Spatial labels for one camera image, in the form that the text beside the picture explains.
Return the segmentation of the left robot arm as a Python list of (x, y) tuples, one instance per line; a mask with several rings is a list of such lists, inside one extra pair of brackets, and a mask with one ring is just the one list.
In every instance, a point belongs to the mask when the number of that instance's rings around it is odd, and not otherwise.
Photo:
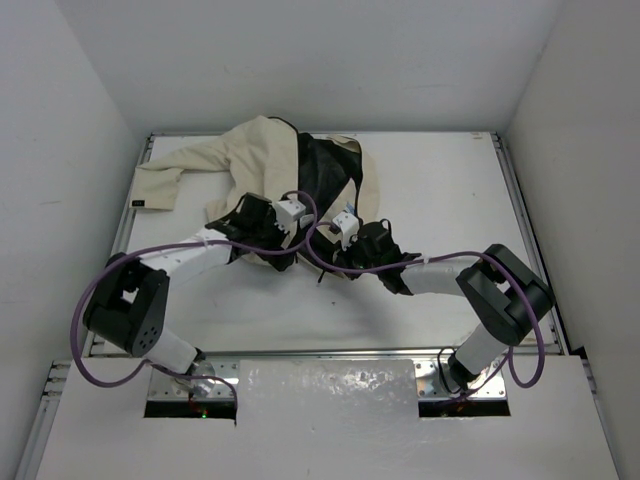
[(295, 199), (273, 202), (249, 193), (185, 240), (115, 255), (92, 291), (83, 325), (135, 358), (187, 375), (200, 351), (165, 325), (170, 289), (248, 253), (285, 269), (291, 255), (283, 244), (304, 214)]

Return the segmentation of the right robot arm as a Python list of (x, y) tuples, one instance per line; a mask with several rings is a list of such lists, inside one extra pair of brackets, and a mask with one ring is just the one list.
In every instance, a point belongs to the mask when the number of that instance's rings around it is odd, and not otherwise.
[(400, 249), (388, 221), (363, 224), (349, 213), (331, 222), (340, 237), (333, 256), (338, 272), (350, 279), (378, 277), (393, 294), (463, 297), (480, 323), (439, 367), (439, 384), (449, 394), (467, 392), (501, 355), (511, 357), (554, 307), (551, 288), (510, 249), (493, 244), (483, 252), (463, 251), (424, 259)]

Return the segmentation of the cream jacket with black lining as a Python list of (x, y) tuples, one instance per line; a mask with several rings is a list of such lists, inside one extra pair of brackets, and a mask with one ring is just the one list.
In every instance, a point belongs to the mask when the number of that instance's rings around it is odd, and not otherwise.
[(317, 139), (280, 118), (258, 116), (206, 142), (175, 150), (136, 168), (130, 206), (171, 211), (184, 172), (227, 172), (234, 182), (223, 200), (206, 206), (208, 220), (232, 214), (243, 195), (278, 200), (303, 191), (329, 221), (347, 207), (364, 223), (376, 220), (379, 182), (374, 159), (352, 138)]

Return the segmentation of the white foreground cover panel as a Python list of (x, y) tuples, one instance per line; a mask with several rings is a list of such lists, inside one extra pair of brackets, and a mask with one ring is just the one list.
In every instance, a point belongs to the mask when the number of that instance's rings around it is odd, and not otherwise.
[(101, 390), (71, 371), (42, 479), (613, 479), (582, 363), (561, 357), (509, 414), (423, 418), (413, 388), (239, 393), (235, 420), (148, 418), (149, 377)]

